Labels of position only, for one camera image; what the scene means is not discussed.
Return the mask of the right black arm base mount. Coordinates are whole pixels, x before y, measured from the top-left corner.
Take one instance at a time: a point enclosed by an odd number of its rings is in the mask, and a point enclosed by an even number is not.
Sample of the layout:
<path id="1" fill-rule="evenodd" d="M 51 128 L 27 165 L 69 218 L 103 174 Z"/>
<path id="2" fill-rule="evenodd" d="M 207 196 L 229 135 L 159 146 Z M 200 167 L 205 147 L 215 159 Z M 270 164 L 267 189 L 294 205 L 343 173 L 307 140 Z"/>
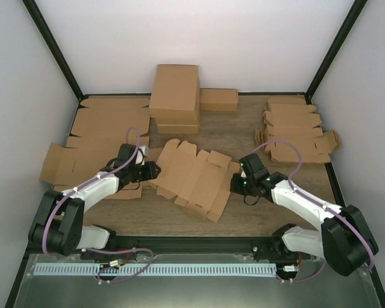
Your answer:
<path id="1" fill-rule="evenodd" d="M 274 231 L 269 237 L 256 237 L 251 240 L 253 258 L 256 261 L 267 260 L 269 262 L 289 262 L 298 260 L 299 253 L 291 252 L 285 247 L 282 240 L 284 232 L 295 226 L 295 224 L 289 223 Z"/>

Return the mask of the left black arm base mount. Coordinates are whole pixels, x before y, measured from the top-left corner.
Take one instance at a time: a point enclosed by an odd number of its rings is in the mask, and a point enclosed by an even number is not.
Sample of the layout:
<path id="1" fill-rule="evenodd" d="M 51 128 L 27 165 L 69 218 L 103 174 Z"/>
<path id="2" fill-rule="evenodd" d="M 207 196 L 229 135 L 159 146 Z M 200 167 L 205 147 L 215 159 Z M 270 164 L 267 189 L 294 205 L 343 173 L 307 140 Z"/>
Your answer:
<path id="1" fill-rule="evenodd" d="M 130 236 L 121 236 L 117 235 L 116 233 L 113 233 L 109 240 L 107 241 L 107 244 L 104 248 L 101 248 L 101 250 L 104 251 L 110 251 L 110 252 L 118 252 L 121 250 L 131 250 L 132 248 L 138 248 L 139 242 L 136 240 L 136 238 Z M 116 259 L 122 259 L 122 260 L 134 260 L 137 256 L 136 253 L 121 253 L 121 254 L 105 254 L 105 253 L 98 253 L 98 252 L 81 252 L 80 259 L 81 260 L 87 260 L 87 261 L 95 261 L 95 262 L 110 262 Z"/>

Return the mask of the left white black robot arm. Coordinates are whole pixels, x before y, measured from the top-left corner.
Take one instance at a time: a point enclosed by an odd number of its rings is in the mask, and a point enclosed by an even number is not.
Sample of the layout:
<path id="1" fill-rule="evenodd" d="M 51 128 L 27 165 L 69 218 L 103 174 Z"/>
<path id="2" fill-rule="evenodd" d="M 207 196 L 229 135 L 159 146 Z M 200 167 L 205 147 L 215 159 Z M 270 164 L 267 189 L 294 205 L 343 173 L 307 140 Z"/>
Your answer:
<path id="1" fill-rule="evenodd" d="M 98 202 L 128 184 L 154 180 L 161 168 L 148 160 L 145 145 L 122 144 L 117 157 L 109 160 L 91 179 L 61 192 L 44 193 L 28 232 L 28 241 L 44 253 L 68 256 L 75 250 L 96 250 L 104 259 L 113 258 L 118 243 L 113 231 L 96 225 L 85 226 L 84 214 Z"/>

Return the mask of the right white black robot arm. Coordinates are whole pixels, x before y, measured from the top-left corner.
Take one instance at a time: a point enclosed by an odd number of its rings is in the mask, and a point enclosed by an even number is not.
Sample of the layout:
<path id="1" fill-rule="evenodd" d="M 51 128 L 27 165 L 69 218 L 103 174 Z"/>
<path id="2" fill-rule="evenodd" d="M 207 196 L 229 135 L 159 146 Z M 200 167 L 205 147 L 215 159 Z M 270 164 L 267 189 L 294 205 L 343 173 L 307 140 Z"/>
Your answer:
<path id="1" fill-rule="evenodd" d="M 313 227 L 306 230 L 287 224 L 278 229 L 272 242 L 277 257 L 285 259 L 293 252 L 313 255 L 344 277 L 361 267 L 368 271 L 373 268 L 379 248 L 357 207 L 329 203 L 297 186 L 291 177 L 270 173 L 255 153 L 241 158 L 239 165 L 239 172 L 230 181 L 231 192 L 244 198 L 264 198 Z"/>

